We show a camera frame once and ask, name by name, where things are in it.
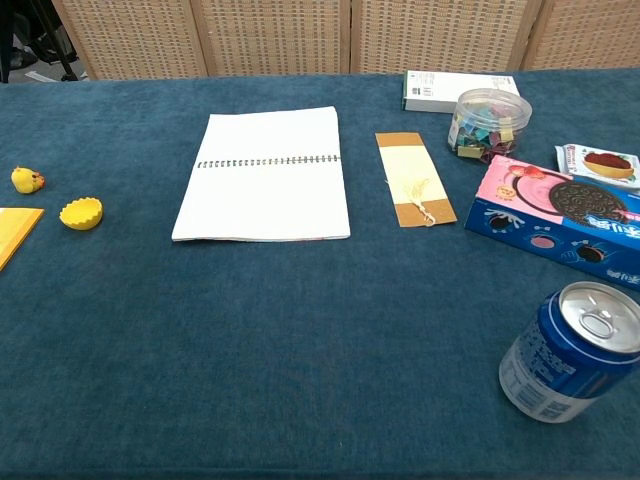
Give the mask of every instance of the pull tab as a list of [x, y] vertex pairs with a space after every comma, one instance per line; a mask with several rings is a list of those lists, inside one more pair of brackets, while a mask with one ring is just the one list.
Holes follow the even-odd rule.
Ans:
[[611, 338], [615, 332], [613, 318], [606, 310], [583, 313], [580, 315], [580, 325], [590, 334], [602, 339]]

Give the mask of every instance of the plastic jar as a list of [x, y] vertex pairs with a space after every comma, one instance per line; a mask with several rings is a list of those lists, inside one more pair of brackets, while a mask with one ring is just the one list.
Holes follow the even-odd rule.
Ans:
[[469, 90], [458, 98], [449, 129], [449, 146], [459, 157], [491, 163], [508, 155], [531, 118], [524, 98], [494, 88]]

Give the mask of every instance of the yellow toy chick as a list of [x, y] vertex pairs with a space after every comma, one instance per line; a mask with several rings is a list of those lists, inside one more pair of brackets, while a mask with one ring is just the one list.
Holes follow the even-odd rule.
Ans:
[[44, 177], [25, 167], [16, 167], [11, 174], [11, 181], [20, 193], [33, 193], [44, 187]]

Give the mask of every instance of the white box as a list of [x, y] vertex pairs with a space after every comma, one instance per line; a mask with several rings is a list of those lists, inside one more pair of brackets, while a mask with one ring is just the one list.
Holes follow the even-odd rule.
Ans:
[[402, 109], [453, 113], [458, 97], [474, 88], [497, 88], [520, 95], [513, 77], [407, 70], [404, 74]]

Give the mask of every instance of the woven panel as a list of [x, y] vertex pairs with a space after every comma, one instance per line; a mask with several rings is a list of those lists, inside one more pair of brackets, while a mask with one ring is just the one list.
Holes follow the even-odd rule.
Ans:
[[96, 79], [204, 76], [188, 0], [55, 0]]
[[557, 0], [543, 8], [524, 67], [640, 67], [640, 1]]
[[521, 28], [523, 41], [535, 11], [527, 0], [354, 0], [352, 70], [404, 72], [504, 71]]
[[193, 0], [193, 5], [200, 31], [207, 32], [201, 38], [214, 75], [348, 71], [348, 0]]

